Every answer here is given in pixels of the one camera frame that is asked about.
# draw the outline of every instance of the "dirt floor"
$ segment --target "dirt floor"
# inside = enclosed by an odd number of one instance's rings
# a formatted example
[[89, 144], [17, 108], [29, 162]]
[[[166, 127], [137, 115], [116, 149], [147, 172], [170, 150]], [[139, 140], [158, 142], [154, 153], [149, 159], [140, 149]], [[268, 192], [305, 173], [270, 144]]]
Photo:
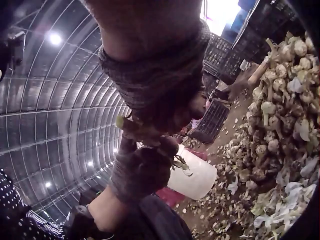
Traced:
[[[237, 126], [240, 126], [241, 124], [244, 123], [244, 121], [242, 120], [242, 117], [245, 116], [246, 112], [248, 111], [248, 106], [252, 103], [251, 98], [245, 99], [245, 97], [248, 97], [248, 96], [241, 95], [237, 100], [235, 100], [232, 103], [229, 115], [218, 137], [215, 139], [213, 144], [200, 145], [195, 148], [196, 151], [207, 152], [208, 162], [211, 165], [218, 164], [222, 161], [223, 151], [220, 150], [219, 153], [217, 153], [218, 149], [221, 146], [224, 146], [225, 144], [229, 143], [229, 141], [234, 138], [233, 134], [235, 133]], [[190, 199], [185, 199], [182, 203], [179, 204], [179, 207], [176, 209], [176, 211], [180, 214], [180, 216], [184, 219], [184, 221], [187, 223], [187, 225], [190, 228], [199, 227], [202, 223], [200, 216], [202, 214], [206, 216], [207, 213], [200, 212], [199, 214], [194, 215], [191, 211], [187, 211], [185, 214], [183, 214], [182, 210], [184, 208], [187, 208], [187, 205], [189, 204], [189, 202], [190, 202]]]
[[[251, 74], [250, 72], [245, 71], [244, 73], [242, 73], [238, 77], [237, 82], [241, 81], [242, 79], [248, 79], [248, 75]], [[246, 95], [240, 94], [239, 97], [232, 102], [229, 115], [225, 120], [225, 123], [222, 126], [222, 129], [218, 137], [212, 144], [202, 144], [200, 146], [195, 147], [196, 151], [207, 153], [208, 162], [211, 165], [216, 165], [223, 161], [223, 150], [219, 150], [219, 148], [222, 148], [225, 144], [229, 143], [229, 141], [234, 138], [233, 134], [235, 133], [237, 127], [244, 123], [243, 116], [245, 116], [246, 112], [248, 111], [248, 106], [252, 103], [252, 98], [250, 96], [250, 93]], [[189, 207], [191, 202], [192, 200], [185, 199], [183, 202], [177, 205], [178, 207], [175, 210], [184, 219], [184, 221], [187, 223], [190, 229], [197, 228], [198, 232], [203, 233], [200, 234], [200, 236], [196, 240], [213, 239], [214, 236], [209, 235], [210, 230], [204, 229], [202, 226], [205, 218], [208, 216], [209, 212], [212, 209], [203, 208], [200, 211], [198, 210], [198, 212], [194, 214]], [[223, 219], [223, 217], [220, 217], [217, 218], [216, 221], [220, 222]], [[236, 234], [236, 236], [234, 237], [231, 236], [231, 239], [238, 239], [238, 237], [239, 234]]]

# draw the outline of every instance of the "hand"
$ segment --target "hand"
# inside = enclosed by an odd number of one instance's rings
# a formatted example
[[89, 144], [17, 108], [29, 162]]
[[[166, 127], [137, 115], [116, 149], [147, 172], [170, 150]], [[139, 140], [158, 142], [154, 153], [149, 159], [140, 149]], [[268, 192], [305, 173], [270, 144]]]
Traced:
[[109, 186], [125, 204], [135, 204], [165, 187], [170, 178], [170, 158], [155, 148], [142, 147], [122, 136]]
[[133, 111], [132, 119], [152, 124], [160, 133], [172, 135], [187, 126], [192, 119], [201, 119], [206, 111], [205, 104], [206, 97], [202, 91], [198, 91], [191, 99], [187, 93], [167, 94], [152, 109]]

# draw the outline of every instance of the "vegetable pile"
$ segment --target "vegetable pile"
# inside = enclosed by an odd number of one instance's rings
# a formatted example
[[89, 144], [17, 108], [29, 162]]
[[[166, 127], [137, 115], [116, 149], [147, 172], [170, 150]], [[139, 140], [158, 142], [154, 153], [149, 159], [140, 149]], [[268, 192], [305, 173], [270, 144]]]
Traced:
[[224, 161], [206, 197], [194, 239], [279, 239], [302, 214], [319, 180], [319, 63], [313, 45], [287, 33], [265, 58], [246, 122], [218, 147]]
[[254, 215], [243, 237], [277, 239], [301, 215], [319, 180], [319, 62], [307, 33], [287, 33], [265, 58], [268, 69], [253, 90], [247, 122], [225, 146], [225, 157], [238, 186], [259, 189], [276, 179], [276, 186], [259, 194]]

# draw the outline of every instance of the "black plastic crate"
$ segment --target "black plastic crate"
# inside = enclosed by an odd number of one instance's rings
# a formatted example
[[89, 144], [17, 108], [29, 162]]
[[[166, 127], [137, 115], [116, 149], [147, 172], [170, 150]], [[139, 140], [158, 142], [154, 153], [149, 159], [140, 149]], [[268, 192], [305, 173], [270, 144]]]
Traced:
[[228, 85], [236, 80], [244, 59], [231, 48], [231, 43], [212, 33], [204, 58], [204, 70], [217, 78], [223, 76], [221, 80]]
[[202, 143], [213, 142], [218, 136], [228, 114], [229, 109], [227, 107], [213, 100], [198, 126], [189, 136]]
[[260, 0], [250, 19], [250, 27], [262, 37], [268, 38], [271, 31], [287, 21], [294, 21], [296, 16], [283, 0]]
[[304, 28], [289, 6], [282, 0], [260, 0], [234, 49], [247, 61], [260, 64], [270, 51], [265, 39], [279, 44], [287, 31], [295, 36], [304, 34]]
[[243, 59], [243, 56], [240, 56], [236, 50], [231, 50], [227, 55], [226, 61], [222, 67], [222, 73], [227, 74], [227, 76], [230, 78], [236, 79], [241, 71], [240, 65]]

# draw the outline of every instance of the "ceiling light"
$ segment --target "ceiling light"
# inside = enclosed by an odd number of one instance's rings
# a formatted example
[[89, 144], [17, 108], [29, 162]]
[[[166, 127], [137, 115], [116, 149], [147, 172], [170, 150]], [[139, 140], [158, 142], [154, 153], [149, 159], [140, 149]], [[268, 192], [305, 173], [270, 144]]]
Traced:
[[62, 41], [61, 37], [56, 33], [51, 33], [49, 39], [53, 45], [59, 45]]

